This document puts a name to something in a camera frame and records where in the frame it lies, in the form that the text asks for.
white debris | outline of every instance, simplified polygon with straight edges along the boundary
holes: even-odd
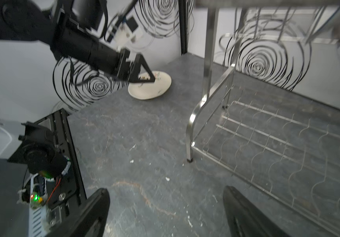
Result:
[[[135,148],[136,147],[136,145],[134,145],[134,146],[132,146],[132,148],[129,150],[129,151],[131,151],[133,148]]]
[[[215,195],[212,195],[212,197],[215,199],[215,201],[216,201],[216,203],[217,203],[217,199],[216,199]]]
[[[188,220],[188,224],[191,226],[191,228],[192,228],[192,224],[191,224],[191,222],[190,222],[190,220]]]

plate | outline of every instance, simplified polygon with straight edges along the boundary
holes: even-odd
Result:
[[[160,71],[153,71],[154,83],[130,83],[128,86],[129,95],[139,100],[153,99],[163,95],[171,85],[169,74]],[[149,77],[149,74],[142,73],[139,77]]]

white wall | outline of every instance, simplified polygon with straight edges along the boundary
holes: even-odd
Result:
[[[277,14],[277,17],[284,18],[285,11]],[[307,31],[310,23],[312,22],[313,10],[303,9],[296,12],[292,16],[292,21],[303,31]],[[188,51],[192,54],[204,57],[205,49],[205,31],[206,31],[206,9],[194,9],[193,15],[195,17],[195,27],[190,34]],[[215,45],[215,62],[222,64],[224,60],[224,51],[220,49],[218,40],[222,34],[234,32],[235,10],[234,9],[221,9],[218,17],[217,39]],[[277,32],[267,32],[268,35],[276,35]],[[224,38],[221,42],[226,46],[229,38]],[[340,48],[337,50],[335,44],[320,44],[312,43],[312,54],[308,55],[309,46],[302,44],[305,55],[304,60],[301,59],[301,51],[296,42],[283,41],[283,45],[287,48],[288,59],[294,61],[294,71],[305,72],[305,77],[298,83],[293,92],[299,93],[314,100],[326,103],[328,105],[340,108]],[[301,70],[302,62],[310,61],[310,67],[306,71],[304,68]]]
[[[52,1],[40,1],[40,4],[48,6],[49,4],[44,3]],[[130,0],[108,1],[109,19],[129,2]],[[136,18],[134,10],[131,15]],[[144,33],[135,47],[145,46],[151,39],[151,36]],[[158,68],[181,55],[179,38],[173,35],[155,39],[141,53],[151,68]],[[48,45],[40,42],[0,41],[0,118],[24,122],[36,121],[48,115],[60,101],[52,82],[55,64],[56,60]],[[58,75],[56,71],[55,81],[60,84],[61,78]]]

gray tabletop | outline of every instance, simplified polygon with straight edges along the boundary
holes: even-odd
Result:
[[[110,193],[105,236],[230,236],[226,185],[292,236],[327,235],[212,161],[188,164],[185,127],[201,98],[203,59],[186,54],[159,70],[172,77],[163,96],[140,101],[123,88],[68,117],[87,196]],[[214,80],[223,71],[214,65]]]

wire shelf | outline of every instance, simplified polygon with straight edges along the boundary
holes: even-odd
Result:
[[[233,86],[193,149],[340,236],[340,111],[277,90]]]

